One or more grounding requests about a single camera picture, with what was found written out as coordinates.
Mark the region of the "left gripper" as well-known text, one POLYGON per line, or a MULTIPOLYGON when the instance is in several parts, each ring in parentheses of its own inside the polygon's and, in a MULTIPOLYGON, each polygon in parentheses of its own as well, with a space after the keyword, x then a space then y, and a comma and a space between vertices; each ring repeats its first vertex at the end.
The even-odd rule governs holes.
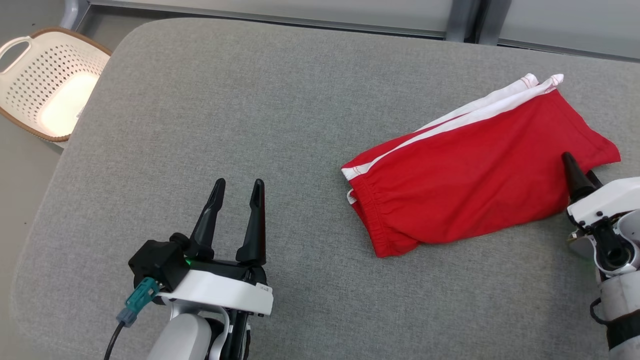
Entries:
POLYGON ((173 291, 160 291, 157 302, 201 309, 219 306, 269 316, 274 306, 274 294, 262 267, 266 264, 265 182, 262 179, 254 182, 249 221, 243 244, 237 249, 237 262, 195 259, 213 259, 215 256, 212 243, 225 191, 226 180, 218 178, 189 238, 188 257, 184 260, 189 271, 173 291))

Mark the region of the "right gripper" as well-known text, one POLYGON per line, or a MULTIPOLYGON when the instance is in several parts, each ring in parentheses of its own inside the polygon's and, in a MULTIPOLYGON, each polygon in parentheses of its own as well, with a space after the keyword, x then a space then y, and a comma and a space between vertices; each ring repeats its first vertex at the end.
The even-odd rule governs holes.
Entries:
POLYGON ((603 185, 594 171, 583 172, 570 152, 562 153, 561 159, 571 204, 567 214, 574 223, 595 227, 619 215, 618 229, 640 229, 640 177, 603 185))

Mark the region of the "red shorts white stripes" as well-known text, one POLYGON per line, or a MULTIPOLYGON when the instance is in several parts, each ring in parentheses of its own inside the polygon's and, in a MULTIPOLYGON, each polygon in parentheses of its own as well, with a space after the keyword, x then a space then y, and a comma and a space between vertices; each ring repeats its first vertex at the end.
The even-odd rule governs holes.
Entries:
POLYGON ((584 173, 621 161, 558 86, 528 73, 373 146, 341 168, 379 258, 532 223, 569 205, 562 155, 584 173))

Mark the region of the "white laundry basket brown rim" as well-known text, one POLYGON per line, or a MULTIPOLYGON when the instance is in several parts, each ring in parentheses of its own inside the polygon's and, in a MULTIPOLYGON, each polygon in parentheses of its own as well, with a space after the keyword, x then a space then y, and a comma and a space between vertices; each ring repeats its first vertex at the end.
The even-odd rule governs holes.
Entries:
POLYGON ((0 59, 25 44, 0 71, 0 114, 31 135, 66 148, 112 51, 62 27, 12 39, 0 59))

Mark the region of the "grey partition foot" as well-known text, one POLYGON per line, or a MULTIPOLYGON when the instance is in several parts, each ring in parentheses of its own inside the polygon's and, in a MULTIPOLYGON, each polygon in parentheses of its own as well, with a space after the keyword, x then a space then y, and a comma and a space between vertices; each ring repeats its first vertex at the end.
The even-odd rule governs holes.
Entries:
POLYGON ((90 0, 63 0, 64 10, 59 27, 77 31, 90 9, 90 0))

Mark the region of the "grey vertical partition post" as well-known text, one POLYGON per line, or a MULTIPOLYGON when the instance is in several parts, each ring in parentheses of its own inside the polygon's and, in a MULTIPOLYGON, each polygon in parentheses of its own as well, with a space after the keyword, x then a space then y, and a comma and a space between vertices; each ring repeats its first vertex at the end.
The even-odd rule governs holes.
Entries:
POLYGON ((481 0, 475 28, 476 43, 496 46, 513 0, 481 0))
POLYGON ((471 36, 482 0, 451 0, 444 41, 464 43, 471 36))

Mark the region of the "grey partition base rail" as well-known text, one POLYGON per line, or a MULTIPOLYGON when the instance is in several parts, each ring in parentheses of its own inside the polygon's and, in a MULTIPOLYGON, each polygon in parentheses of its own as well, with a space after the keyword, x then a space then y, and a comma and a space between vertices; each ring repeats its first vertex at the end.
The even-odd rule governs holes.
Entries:
POLYGON ((93 5, 442 38, 453 0, 89 0, 93 5))

